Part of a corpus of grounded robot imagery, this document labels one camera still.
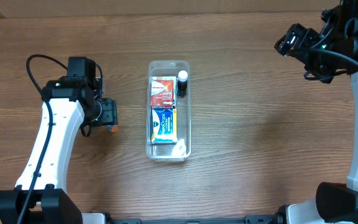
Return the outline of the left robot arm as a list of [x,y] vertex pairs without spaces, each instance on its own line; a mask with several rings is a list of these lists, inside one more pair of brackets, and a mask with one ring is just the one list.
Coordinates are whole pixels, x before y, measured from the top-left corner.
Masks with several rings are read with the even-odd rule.
[[67,172],[76,135],[117,128],[116,101],[103,97],[101,67],[70,57],[66,75],[41,88],[40,128],[26,167],[12,190],[0,191],[0,221],[16,223],[110,223],[109,214],[81,212],[67,195]]

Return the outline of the red medicine box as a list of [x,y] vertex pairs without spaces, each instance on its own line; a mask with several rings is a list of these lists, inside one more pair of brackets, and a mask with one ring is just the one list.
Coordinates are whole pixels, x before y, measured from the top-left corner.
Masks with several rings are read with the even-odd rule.
[[175,107],[176,82],[171,80],[151,80],[150,84],[150,106],[152,108]]

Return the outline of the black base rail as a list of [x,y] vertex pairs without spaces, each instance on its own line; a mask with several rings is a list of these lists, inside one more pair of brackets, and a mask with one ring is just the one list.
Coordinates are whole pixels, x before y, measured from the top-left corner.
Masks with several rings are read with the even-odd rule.
[[202,218],[202,219],[168,219],[141,220],[139,218],[112,219],[107,224],[273,224],[273,215],[246,215],[244,218]]

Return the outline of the black bottle white cap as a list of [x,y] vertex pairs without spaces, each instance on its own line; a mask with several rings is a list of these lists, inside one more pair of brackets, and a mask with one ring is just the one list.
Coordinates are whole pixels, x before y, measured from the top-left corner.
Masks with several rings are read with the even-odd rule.
[[188,72],[186,70],[181,70],[178,72],[177,77],[177,94],[180,97],[186,95],[186,90],[188,86]]

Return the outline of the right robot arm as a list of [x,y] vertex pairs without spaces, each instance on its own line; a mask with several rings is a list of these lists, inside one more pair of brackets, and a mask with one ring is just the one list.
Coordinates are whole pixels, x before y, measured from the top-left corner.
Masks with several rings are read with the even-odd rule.
[[272,223],[358,223],[358,0],[323,10],[320,32],[292,24],[275,44],[282,56],[303,63],[305,80],[330,84],[347,74],[354,97],[354,146],[346,183],[322,182],[303,203],[283,205]]

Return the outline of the blue yellow Vicks VapoDrops box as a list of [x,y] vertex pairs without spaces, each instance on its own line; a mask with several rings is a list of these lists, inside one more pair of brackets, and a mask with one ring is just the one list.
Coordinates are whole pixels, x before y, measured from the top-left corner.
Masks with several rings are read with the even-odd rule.
[[152,109],[152,144],[171,144],[178,141],[177,109]]

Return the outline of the clear plastic container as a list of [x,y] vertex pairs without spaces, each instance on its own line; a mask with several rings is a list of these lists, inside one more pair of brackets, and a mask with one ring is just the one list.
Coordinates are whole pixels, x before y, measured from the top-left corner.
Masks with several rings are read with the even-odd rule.
[[[178,72],[186,70],[188,72],[188,86],[186,95],[180,97],[177,94],[177,137],[178,141],[171,144],[152,144],[152,108],[150,106],[150,78],[151,77],[178,77]],[[145,154],[150,159],[158,161],[184,161],[191,154],[191,73],[190,65],[182,60],[156,60],[149,63],[147,78],[147,103],[146,103],[146,130],[145,130]]]

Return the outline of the orange bottle white cap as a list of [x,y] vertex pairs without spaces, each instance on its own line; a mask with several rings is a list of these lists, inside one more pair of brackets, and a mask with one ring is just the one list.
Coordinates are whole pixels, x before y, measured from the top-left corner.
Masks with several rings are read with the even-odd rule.
[[116,132],[118,131],[117,125],[109,125],[109,126],[108,126],[108,129],[109,129],[109,131],[112,132],[112,133],[116,133]]

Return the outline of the white blue Hansaplast box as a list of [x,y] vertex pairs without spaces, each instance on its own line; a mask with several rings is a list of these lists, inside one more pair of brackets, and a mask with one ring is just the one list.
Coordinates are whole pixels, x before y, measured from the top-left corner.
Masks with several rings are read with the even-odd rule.
[[150,80],[171,80],[171,81],[173,81],[173,82],[175,82],[176,80],[177,80],[177,78],[176,77],[167,77],[167,76],[165,76],[165,77],[151,77],[150,78]]

